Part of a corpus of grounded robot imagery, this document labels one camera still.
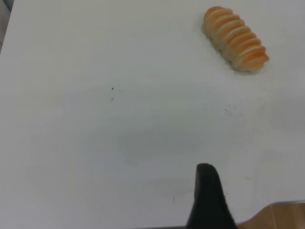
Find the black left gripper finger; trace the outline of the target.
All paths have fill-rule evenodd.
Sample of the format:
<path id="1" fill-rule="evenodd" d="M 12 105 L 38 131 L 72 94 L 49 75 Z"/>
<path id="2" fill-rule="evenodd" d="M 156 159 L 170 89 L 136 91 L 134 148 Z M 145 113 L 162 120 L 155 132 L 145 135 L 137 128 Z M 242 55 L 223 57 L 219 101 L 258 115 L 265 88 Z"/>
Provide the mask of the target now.
<path id="1" fill-rule="evenodd" d="M 237 225 L 225 200 L 221 180 L 214 166 L 196 167 L 193 207 L 187 229 L 236 229 Z"/>

